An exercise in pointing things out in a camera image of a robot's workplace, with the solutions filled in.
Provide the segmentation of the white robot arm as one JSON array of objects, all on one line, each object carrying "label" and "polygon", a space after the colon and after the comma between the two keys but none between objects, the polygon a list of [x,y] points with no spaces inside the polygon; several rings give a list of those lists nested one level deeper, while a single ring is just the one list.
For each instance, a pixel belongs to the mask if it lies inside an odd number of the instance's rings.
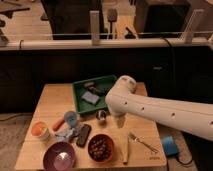
[{"label": "white robot arm", "polygon": [[134,78],[123,75],[108,91],[105,102],[114,117],[131,113],[213,141],[213,104],[137,95],[136,87]]}]

